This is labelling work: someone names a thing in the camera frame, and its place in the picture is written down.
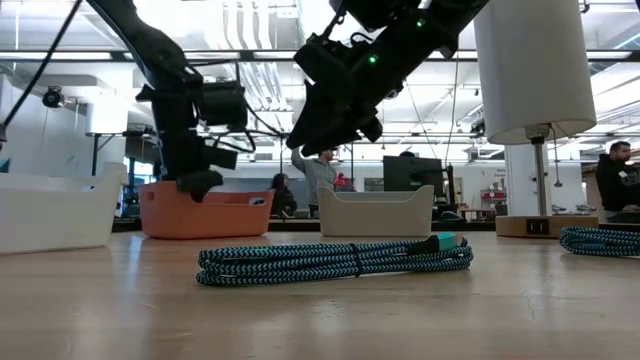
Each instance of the orange plastic basket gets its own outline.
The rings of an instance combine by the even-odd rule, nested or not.
[[[272,192],[209,193],[202,203],[175,182],[139,185],[142,232],[158,239],[260,236],[269,228]]]

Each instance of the blue and black braided cable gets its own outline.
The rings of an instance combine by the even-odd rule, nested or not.
[[[640,256],[640,234],[633,232],[566,227],[560,245],[578,255]]]
[[[426,241],[203,250],[198,259],[202,270],[196,281],[209,286],[249,286],[373,273],[469,268],[473,252],[467,240],[463,239],[460,245],[452,242],[451,246],[443,246],[444,238],[432,236]]]

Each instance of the woman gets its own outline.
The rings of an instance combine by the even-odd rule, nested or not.
[[[293,216],[293,213],[298,208],[298,204],[293,198],[291,190],[287,187],[289,184],[289,177],[285,174],[277,174],[271,180],[271,190],[273,194],[273,205],[271,206],[271,215],[280,216]]]

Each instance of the man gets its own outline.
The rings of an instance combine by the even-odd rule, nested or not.
[[[300,149],[291,153],[291,162],[307,179],[307,194],[309,194],[309,216],[318,217],[318,186],[333,189],[336,181],[336,169],[330,162],[333,160],[333,150],[325,150],[318,154],[317,159],[305,160],[300,155]]]
[[[629,159],[631,145],[625,141],[616,142],[611,145],[609,154],[600,155],[596,180],[607,218],[614,217],[623,210],[640,210],[638,172],[625,164]]]

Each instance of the lamp base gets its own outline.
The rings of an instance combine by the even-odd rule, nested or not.
[[[597,229],[596,216],[498,216],[496,235],[538,239],[558,239],[562,228],[580,226]]]

